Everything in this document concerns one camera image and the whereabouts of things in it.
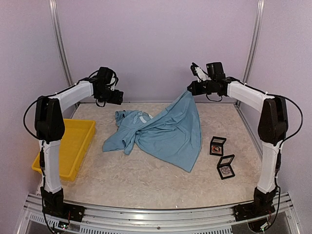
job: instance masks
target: marble table surface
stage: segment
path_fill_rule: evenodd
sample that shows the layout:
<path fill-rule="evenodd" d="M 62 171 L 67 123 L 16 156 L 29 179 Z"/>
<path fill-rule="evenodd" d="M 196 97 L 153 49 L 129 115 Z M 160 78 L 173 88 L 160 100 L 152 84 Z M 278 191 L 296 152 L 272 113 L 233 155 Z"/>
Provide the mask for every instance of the marble table surface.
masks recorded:
<path fill-rule="evenodd" d="M 74 182 L 62 181 L 67 200 L 127 208 L 195 208 L 253 199 L 261 161 L 250 136 L 232 104 L 197 103 L 202 128 L 202 148 L 188 173 L 157 159 L 136 145 L 130 155 L 102 152 L 102 145 L 116 132 L 115 111 L 142 110 L 153 116 L 168 103 L 81 104 L 74 119 L 96 121 L 96 133 Z M 209 155 L 213 136 L 226 137 L 224 155 L 235 154 L 235 177 L 221 180 L 218 156 Z"/>

